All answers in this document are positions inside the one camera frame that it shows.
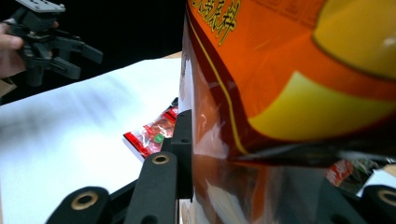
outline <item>red snack package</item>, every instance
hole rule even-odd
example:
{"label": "red snack package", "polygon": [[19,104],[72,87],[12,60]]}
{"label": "red snack package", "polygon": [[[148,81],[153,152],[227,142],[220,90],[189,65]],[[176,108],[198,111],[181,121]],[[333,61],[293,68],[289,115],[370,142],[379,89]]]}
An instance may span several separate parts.
{"label": "red snack package", "polygon": [[159,152],[164,138],[173,136],[177,116],[177,106],[171,106],[154,121],[124,134],[124,137],[146,158]]}

